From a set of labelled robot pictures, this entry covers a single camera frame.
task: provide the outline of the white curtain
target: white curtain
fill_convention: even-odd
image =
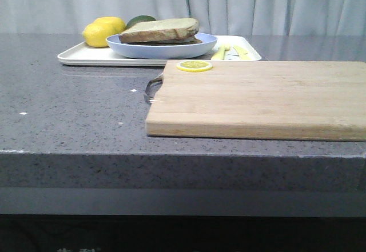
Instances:
[[[97,17],[194,17],[216,35],[365,35],[366,0],[0,0],[0,33],[81,33]]]

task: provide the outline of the metal handle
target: metal handle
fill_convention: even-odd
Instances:
[[[145,102],[148,104],[151,104],[154,101],[154,97],[150,96],[150,90],[151,90],[151,87],[153,86],[153,84],[155,84],[157,82],[162,82],[162,73],[160,73],[156,78],[151,79],[148,82],[148,85],[146,85],[146,89],[144,92],[144,99],[145,99]]]

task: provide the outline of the bread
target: bread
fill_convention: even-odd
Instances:
[[[174,18],[160,21],[139,22],[120,34],[122,43],[157,42],[186,39],[198,33],[198,20]]]
[[[167,39],[155,42],[129,42],[130,45],[195,45],[197,43],[202,43],[202,41],[195,36],[187,39]]]

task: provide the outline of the speckled stone countertop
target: speckled stone countertop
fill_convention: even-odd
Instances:
[[[365,142],[148,137],[143,92],[161,67],[63,65],[79,35],[0,40],[0,187],[366,189]],[[270,61],[366,61],[365,37],[247,40]]]

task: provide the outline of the yellow lemon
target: yellow lemon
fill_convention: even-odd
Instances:
[[[117,33],[120,33],[126,29],[126,23],[119,17],[101,17],[97,18],[94,22],[97,23],[109,23],[114,26]]]
[[[177,64],[177,68],[182,71],[187,72],[203,72],[210,70],[212,68],[212,64],[207,61],[183,61]]]
[[[109,23],[93,22],[87,25],[82,32],[85,42],[93,47],[108,46],[106,38],[118,34],[113,25]]]

